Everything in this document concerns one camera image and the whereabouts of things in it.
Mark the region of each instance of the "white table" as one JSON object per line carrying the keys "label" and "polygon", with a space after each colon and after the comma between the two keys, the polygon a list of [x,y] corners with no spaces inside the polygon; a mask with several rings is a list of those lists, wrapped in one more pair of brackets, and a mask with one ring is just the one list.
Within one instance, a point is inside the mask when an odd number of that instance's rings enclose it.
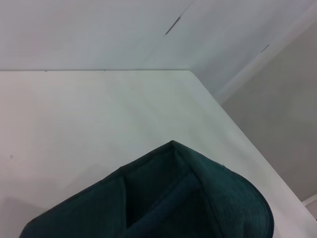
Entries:
{"label": "white table", "polygon": [[0,237],[176,140],[252,182],[275,238],[317,222],[189,71],[0,72]]}

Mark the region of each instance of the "dark green bag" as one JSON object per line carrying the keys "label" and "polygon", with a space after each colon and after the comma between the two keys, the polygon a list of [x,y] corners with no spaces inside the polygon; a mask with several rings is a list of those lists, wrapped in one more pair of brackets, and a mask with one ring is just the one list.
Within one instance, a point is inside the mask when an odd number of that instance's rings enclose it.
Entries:
{"label": "dark green bag", "polygon": [[33,219],[20,238],[271,238],[245,178],[171,141]]}

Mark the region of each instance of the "white wall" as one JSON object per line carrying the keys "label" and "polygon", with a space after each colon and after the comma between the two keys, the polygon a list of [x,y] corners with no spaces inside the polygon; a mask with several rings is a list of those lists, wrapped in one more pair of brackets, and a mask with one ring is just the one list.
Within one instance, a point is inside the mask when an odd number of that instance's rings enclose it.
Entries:
{"label": "white wall", "polygon": [[190,69],[216,94],[313,2],[5,0],[0,69]]}
{"label": "white wall", "polygon": [[301,200],[315,194],[317,22],[223,108]]}

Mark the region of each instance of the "teal felt material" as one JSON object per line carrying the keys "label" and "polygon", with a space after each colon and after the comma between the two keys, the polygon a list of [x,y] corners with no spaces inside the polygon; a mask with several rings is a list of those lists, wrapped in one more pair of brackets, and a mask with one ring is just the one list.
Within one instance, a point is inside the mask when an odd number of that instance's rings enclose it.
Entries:
{"label": "teal felt material", "polygon": [[30,221],[20,238],[271,238],[245,178],[171,141]]}

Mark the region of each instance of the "green fabric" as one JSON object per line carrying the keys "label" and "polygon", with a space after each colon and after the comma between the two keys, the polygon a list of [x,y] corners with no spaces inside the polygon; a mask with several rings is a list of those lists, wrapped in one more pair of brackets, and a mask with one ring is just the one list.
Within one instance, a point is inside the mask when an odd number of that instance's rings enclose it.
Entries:
{"label": "green fabric", "polygon": [[27,224],[20,238],[271,238],[246,179],[171,141]]}

